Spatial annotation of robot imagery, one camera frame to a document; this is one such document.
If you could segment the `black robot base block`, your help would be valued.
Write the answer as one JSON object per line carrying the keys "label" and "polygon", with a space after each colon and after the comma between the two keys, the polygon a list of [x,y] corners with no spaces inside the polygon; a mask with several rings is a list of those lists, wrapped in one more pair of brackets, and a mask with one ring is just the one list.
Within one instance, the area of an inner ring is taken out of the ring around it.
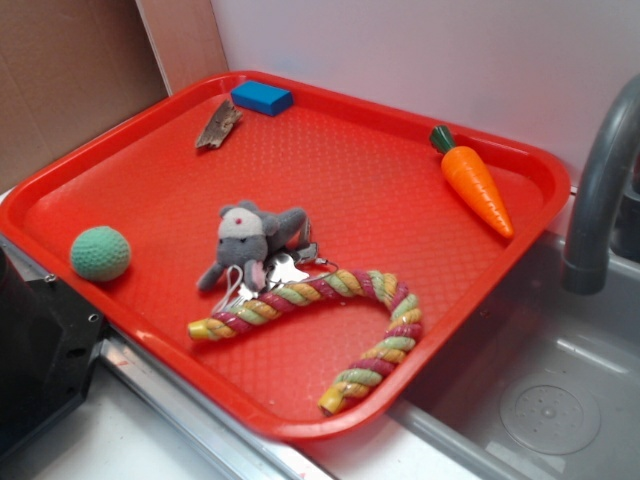
{"label": "black robot base block", "polygon": [[1,252],[1,459],[86,399],[105,317],[61,279],[26,280]]}

